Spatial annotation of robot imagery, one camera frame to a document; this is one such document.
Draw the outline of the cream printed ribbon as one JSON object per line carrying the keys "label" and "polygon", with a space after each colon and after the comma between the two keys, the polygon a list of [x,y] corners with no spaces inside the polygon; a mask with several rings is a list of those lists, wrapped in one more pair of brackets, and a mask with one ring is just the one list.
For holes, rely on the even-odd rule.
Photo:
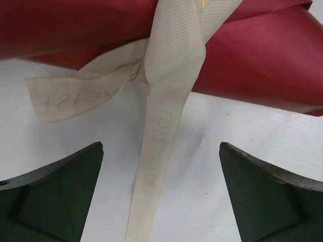
{"label": "cream printed ribbon", "polygon": [[144,132],[125,241],[148,241],[178,124],[206,58],[206,43],[239,1],[159,1],[150,37],[106,52],[69,78],[26,79],[35,114],[69,119],[142,83]]}

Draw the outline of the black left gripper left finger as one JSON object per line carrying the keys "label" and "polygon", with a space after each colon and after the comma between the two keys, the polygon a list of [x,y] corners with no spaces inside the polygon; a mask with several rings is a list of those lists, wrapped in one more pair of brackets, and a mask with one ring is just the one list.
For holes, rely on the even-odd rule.
{"label": "black left gripper left finger", "polygon": [[80,241],[103,145],[1,181],[1,241]]}

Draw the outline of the red wrapping paper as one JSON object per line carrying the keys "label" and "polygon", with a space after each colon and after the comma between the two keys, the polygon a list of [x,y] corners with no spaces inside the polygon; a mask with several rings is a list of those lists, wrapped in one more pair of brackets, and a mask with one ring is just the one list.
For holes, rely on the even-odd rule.
{"label": "red wrapping paper", "polygon": [[[243,1],[206,45],[194,92],[322,115],[311,1]],[[157,1],[1,1],[1,59],[78,70],[150,35]]]}

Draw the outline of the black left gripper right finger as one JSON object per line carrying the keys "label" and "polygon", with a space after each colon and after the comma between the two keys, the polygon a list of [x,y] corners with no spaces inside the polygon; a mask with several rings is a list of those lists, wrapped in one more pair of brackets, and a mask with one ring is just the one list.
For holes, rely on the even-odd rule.
{"label": "black left gripper right finger", "polygon": [[219,155],[242,241],[322,241],[322,182],[226,142]]}

